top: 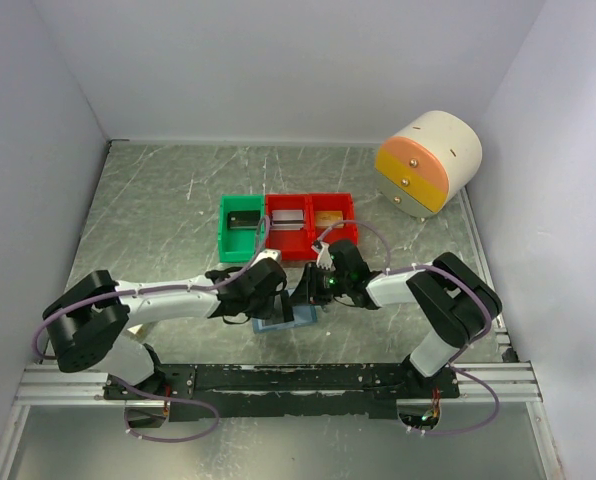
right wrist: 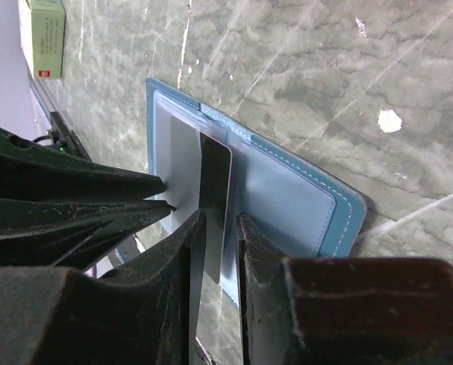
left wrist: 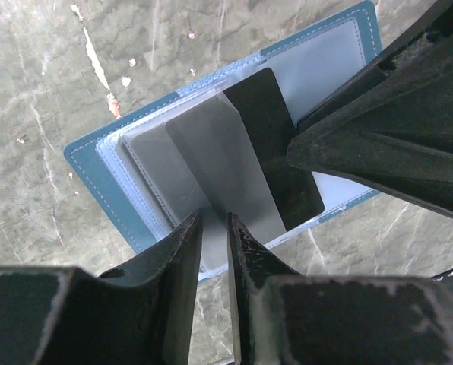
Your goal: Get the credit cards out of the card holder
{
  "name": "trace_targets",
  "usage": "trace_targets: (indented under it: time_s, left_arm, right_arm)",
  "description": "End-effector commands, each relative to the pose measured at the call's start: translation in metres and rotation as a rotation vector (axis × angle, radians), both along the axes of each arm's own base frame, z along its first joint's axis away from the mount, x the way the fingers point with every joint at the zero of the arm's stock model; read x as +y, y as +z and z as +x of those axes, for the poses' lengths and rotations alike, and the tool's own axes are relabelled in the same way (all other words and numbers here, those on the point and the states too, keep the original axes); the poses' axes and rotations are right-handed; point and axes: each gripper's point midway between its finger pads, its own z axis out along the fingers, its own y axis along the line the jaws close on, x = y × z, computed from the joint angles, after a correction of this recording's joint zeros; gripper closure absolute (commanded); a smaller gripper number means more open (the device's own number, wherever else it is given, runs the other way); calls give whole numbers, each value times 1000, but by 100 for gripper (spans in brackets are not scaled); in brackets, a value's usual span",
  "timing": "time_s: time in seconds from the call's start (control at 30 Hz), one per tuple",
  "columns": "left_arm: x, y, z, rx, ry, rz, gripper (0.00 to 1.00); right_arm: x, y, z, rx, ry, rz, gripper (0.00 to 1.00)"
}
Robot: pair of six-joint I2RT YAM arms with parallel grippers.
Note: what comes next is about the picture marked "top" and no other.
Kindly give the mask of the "blue card holder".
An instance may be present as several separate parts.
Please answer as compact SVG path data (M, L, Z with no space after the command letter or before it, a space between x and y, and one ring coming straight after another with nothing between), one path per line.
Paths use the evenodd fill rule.
M294 321L290 323L276 323L275 322L275 300L271 316L266 319L253 318L251 320L253 332L255 334L263 334L274 331L289 330L293 328L310 326L317 323L317 312L314 306L293 308Z

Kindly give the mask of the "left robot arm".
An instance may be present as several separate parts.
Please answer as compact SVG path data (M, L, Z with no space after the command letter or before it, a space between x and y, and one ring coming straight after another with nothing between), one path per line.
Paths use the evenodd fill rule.
M154 350L129 329L180 318L264 318L286 285L284 269L269 257L169 283L120 281L98 270L45 309L42 327L61 372L96 368L151 399L162 392L165 375Z

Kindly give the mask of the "green plastic bin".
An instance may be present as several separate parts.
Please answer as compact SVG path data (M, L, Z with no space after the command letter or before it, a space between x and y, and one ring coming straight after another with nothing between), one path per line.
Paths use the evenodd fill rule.
M242 263L251 258L263 213L263 195L222 196L217 236L222 263Z

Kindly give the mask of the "red plastic bin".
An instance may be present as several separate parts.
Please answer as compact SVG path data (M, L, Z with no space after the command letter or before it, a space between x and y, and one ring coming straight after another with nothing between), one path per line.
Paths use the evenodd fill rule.
M268 194L265 213L271 220L267 248L279 250L284 261L313 257L312 205L307 194Z
M332 244L341 239L348 239L354 245L358 243L358 228L353 223L343 220L354 220L355 211L352 195L348 192L311 193L313 210L314 242L327 228L332 230L325 236L325 242Z

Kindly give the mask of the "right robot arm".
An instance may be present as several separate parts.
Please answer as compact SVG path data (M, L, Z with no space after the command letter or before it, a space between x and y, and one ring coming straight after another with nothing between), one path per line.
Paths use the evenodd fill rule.
M442 368L487 335L503 310L497 293L451 252L430 263L377 271L346 239L321 246L289 300L293 305L324 306L341 297L366 310L418 304L431 331L406 357L409 369L402 374L404 390L417 398L435 388Z

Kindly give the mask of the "round drawer cabinet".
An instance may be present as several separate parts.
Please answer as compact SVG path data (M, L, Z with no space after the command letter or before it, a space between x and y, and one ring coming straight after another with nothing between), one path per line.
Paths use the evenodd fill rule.
M377 150L377 188L402 212L428 218L472 180L482 158L480 139L466 122L445 111L428 111Z

